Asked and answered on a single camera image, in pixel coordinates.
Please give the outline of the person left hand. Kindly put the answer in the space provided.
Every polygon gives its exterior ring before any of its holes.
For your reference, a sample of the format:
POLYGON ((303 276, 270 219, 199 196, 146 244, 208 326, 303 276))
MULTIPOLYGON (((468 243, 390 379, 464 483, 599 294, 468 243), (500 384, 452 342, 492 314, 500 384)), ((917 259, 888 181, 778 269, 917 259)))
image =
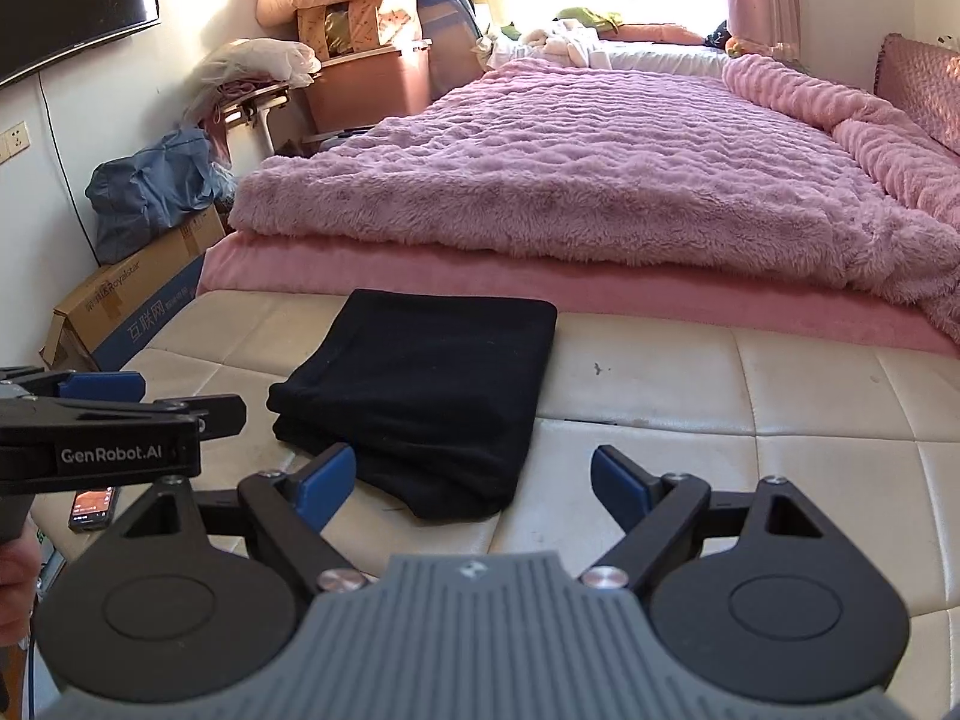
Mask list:
POLYGON ((21 535, 0 548, 0 647, 25 639, 39 572, 41 544, 34 523, 26 520, 21 535))

